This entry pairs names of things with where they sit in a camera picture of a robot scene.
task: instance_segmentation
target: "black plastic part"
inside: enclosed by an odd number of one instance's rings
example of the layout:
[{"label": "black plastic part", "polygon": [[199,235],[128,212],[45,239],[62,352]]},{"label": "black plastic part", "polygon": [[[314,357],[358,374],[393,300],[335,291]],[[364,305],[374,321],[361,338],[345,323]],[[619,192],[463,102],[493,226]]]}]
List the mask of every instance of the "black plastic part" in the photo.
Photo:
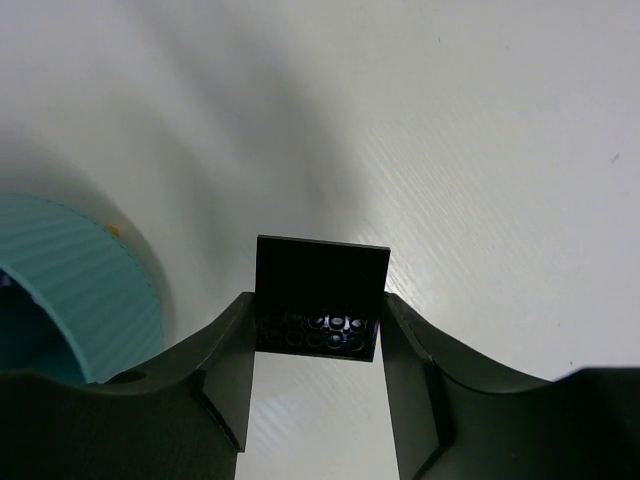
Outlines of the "black plastic part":
[{"label": "black plastic part", "polygon": [[545,382],[388,295],[381,337],[400,480],[640,478],[640,370]]},{"label": "black plastic part", "polygon": [[388,248],[258,237],[258,351],[373,360]]},{"label": "black plastic part", "polygon": [[[105,385],[73,388],[32,373],[0,373],[0,478],[232,480],[246,441],[256,315],[271,341],[329,355],[341,342],[353,351],[370,348],[363,335],[371,318],[381,318],[401,480],[640,478],[639,369],[586,369],[546,382],[446,335],[396,295],[386,294],[378,310],[373,289],[356,302],[374,302],[362,310],[349,310],[344,293],[334,304],[329,289],[307,300],[322,298],[347,313],[294,313],[292,306],[305,311],[306,300],[283,292],[306,290],[292,284],[291,270],[272,270],[286,245],[298,279],[305,251],[328,248],[329,268],[332,251],[344,267],[364,262],[368,249],[261,241],[267,255],[258,255],[257,287],[267,285],[262,295],[276,300],[260,304],[282,315],[256,314],[257,295],[244,293],[201,331]],[[371,255],[379,273],[384,254]],[[278,281],[285,285],[268,284]],[[380,279],[370,284],[380,287]]]},{"label": "black plastic part", "polygon": [[109,384],[0,374],[0,478],[233,479],[249,417],[252,307],[253,294],[240,295],[215,322]]}]

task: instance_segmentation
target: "teal plastic object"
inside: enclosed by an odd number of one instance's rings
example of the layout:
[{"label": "teal plastic object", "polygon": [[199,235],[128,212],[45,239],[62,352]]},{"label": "teal plastic object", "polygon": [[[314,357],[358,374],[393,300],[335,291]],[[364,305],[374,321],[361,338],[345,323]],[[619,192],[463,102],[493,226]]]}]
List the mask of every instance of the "teal plastic object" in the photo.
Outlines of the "teal plastic object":
[{"label": "teal plastic object", "polygon": [[76,210],[0,193],[0,270],[28,292],[0,295],[0,368],[30,368],[68,384],[105,382],[164,348],[146,272]]}]

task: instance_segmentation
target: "white backdrop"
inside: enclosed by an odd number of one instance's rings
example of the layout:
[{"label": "white backdrop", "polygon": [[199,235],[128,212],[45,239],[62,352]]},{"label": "white backdrop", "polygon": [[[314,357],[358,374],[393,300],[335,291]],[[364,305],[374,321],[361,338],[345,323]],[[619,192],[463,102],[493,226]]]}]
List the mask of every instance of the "white backdrop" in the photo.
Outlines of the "white backdrop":
[{"label": "white backdrop", "polygon": [[[640,4],[606,3],[5,1],[0,188],[121,226],[170,343],[263,232],[390,246],[528,373],[637,364]],[[238,480],[397,478],[379,353],[259,354]]]}]

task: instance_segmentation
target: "lego stud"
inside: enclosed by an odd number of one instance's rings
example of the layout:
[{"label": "lego stud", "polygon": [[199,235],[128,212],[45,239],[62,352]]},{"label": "lego stud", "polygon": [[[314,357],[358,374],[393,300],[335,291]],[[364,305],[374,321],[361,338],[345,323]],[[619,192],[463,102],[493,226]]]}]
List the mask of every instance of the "lego stud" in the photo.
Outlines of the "lego stud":
[{"label": "lego stud", "polygon": [[329,345],[329,348],[333,348],[334,350],[340,348],[342,346],[342,335],[334,333],[329,337],[329,340],[327,340],[327,345]]},{"label": "lego stud", "polygon": [[331,328],[341,330],[344,327],[344,318],[334,317],[331,319]]}]

